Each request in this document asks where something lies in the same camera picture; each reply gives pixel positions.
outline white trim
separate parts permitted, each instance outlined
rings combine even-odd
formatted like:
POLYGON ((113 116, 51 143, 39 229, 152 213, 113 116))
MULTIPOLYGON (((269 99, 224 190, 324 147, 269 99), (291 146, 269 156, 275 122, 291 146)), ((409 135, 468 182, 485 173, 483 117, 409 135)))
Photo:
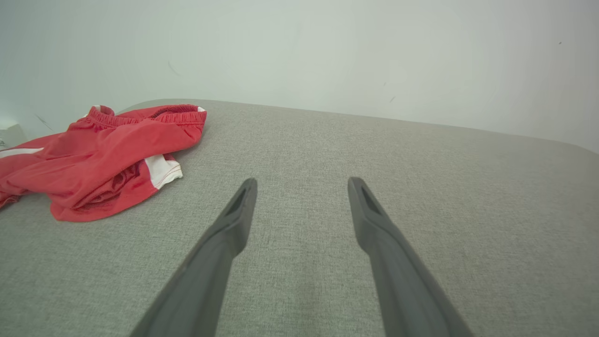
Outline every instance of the white trim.
POLYGON ((156 189, 183 177, 181 164, 174 160, 166 160, 163 155, 148 157, 145 161, 150 171, 150 180, 156 189))
POLYGON ((43 149, 44 148, 39 148, 39 149, 10 149, 10 150, 4 150, 4 151, 0 151, 0 158, 4 158, 4 157, 8 157, 8 156, 14 156, 14 155, 34 154, 34 153, 39 152, 39 151, 41 151, 43 149))

